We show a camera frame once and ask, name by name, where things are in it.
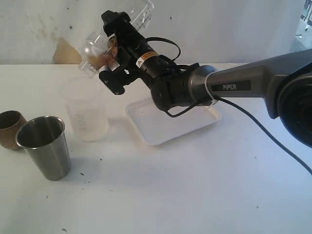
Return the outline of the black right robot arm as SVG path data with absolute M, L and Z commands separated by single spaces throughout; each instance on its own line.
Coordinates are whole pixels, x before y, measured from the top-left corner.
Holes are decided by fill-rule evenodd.
M 106 35 L 116 40 L 118 68 L 99 79 L 115 95 L 141 79 L 156 107 L 211 105 L 222 98 L 263 98 L 271 118 L 307 146 L 312 144 L 312 52 L 303 50 L 218 71 L 209 65 L 178 65 L 159 55 L 125 12 L 101 16 Z

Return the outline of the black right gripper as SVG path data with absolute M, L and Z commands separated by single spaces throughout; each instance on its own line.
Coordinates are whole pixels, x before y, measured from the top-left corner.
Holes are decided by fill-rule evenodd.
M 163 76 L 163 59 L 148 44 L 145 38 L 141 43 L 118 49 L 115 60 L 119 67 L 112 72 L 122 85 L 129 85 L 141 78 L 146 85 L 151 85 L 155 78 Z

